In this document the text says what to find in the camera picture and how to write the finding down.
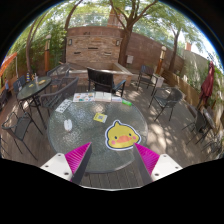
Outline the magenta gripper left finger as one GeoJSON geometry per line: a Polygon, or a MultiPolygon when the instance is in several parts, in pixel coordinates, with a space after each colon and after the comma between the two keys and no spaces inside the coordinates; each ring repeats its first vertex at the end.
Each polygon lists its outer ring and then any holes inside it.
{"type": "Polygon", "coordinates": [[[92,154],[92,143],[86,143],[65,154],[66,161],[72,171],[71,182],[80,184],[92,154]]]}

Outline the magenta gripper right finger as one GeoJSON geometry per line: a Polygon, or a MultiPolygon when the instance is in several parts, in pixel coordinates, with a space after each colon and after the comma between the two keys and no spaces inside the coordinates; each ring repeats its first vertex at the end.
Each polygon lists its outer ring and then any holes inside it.
{"type": "Polygon", "coordinates": [[[151,174],[160,155],[137,143],[133,145],[133,155],[139,168],[143,184],[147,185],[152,183],[151,174]]]}

